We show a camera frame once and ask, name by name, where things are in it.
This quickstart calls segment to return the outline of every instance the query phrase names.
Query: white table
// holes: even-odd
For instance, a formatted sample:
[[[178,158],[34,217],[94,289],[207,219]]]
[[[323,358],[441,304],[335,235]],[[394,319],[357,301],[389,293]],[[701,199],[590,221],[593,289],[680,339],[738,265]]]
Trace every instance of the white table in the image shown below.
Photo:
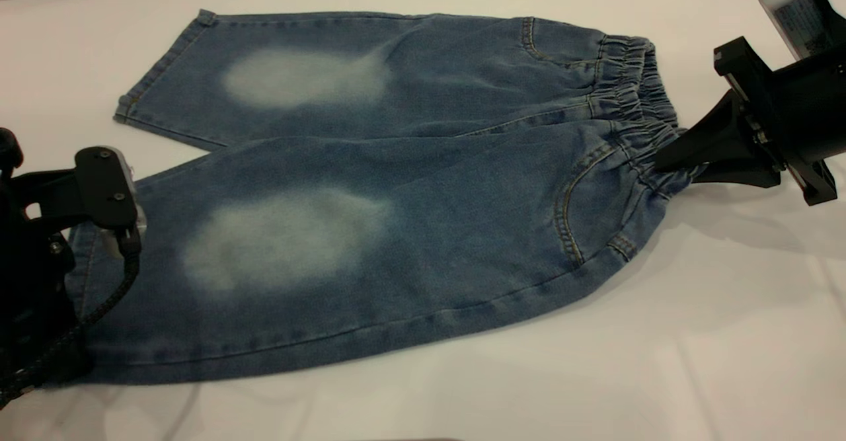
[[[846,0],[831,0],[846,11]],[[203,152],[111,115],[198,8],[535,15],[644,35],[683,126],[728,88],[711,50],[746,36],[792,58],[757,0],[0,1],[0,125],[25,171],[123,149],[144,177]],[[829,163],[846,188],[846,159]],[[265,378],[35,393],[0,438],[284,441],[846,439],[846,202],[697,185],[599,292],[485,335]]]

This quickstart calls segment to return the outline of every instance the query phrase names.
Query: blue denim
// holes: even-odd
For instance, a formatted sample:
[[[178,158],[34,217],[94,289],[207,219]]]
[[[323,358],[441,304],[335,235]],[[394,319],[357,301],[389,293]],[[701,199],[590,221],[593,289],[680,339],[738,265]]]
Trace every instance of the blue denim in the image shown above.
[[[81,381],[272,374],[523,321],[630,261],[689,173],[644,38],[542,19],[202,11],[118,121],[211,151],[137,182],[135,287]],[[73,230],[80,314],[121,261]]]

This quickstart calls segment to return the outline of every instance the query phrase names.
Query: pocket stitching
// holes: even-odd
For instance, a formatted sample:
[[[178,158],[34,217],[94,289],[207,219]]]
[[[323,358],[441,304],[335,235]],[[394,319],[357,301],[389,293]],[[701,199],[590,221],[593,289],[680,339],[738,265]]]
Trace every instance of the pocket stitching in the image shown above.
[[[539,116],[556,114],[556,113],[559,113],[559,112],[563,112],[563,110],[575,109],[576,107],[581,107],[583,105],[584,105],[584,103],[572,104],[572,106],[559,107],[558,109],[555,109],[555,110],[548,110],[548,112],[538,112],[537,114],[532,114],[531,116],[522,116],[522,118],[516,118],[516,119],[510,120],[508,122],[503,122],[502,124],[497,124],[497,125],[493,125],[493,126],[490,126],[490,127],[480,128],[479,130],[474,130],[472,132],[467,132],[465,134],[458,134],[455,137],[481,136],[481,134],[488,134],[493,130],[497,130],[498,128],[505,128],[505,127],[508,127],[511,124],[519,124],[519,122],[523,122],[525,120],[529,120],[529,119],[532,119],[532,118],[538,118]]]
[[[622,236],[622,234],[619,233],[611,238],[611,241],[608,241],[608,246],[611,246],[611,248],[616,249],[617,252],[622,254],[626,262],[631,261],[637,254],[637,246],[635,243],[632,243],[626,239],[625,236]]]
[[[552,59],[540,52],[535,47],[535,17],[525,17],[522,26],[523,36],[520,41],[523,43],[523,49],[535,59],[542,59],[543,61],[552,61]]]
[[[582,160],[579,161],[575,165],[575,168],[583,167],[581,171],[576,175],[572,182],[562,191],[560,201],[555,206],[555,221],[556,221],[556,231],[558,232],[558,238],[561,239],[563,244],[564,252],[567,253],[568,257],[576,266],[581,266],[584,264],[584,257],[581,254],[581,250],[579,249],[579,245],[575,241],[572,231],[570,230],[570,223],[569,223],[569,204],[570,198],[573,195],[573,190],[575,189],[576,185],[586,176],[590,170],[592,170],[596,165],[601,163],[601,161],[605,160],[605,158],[610,157],[613,155],[614,149],[613,146],[608,145],[607,143],[603,143],[601,146],[593,149],[588,155],[586,155]]]

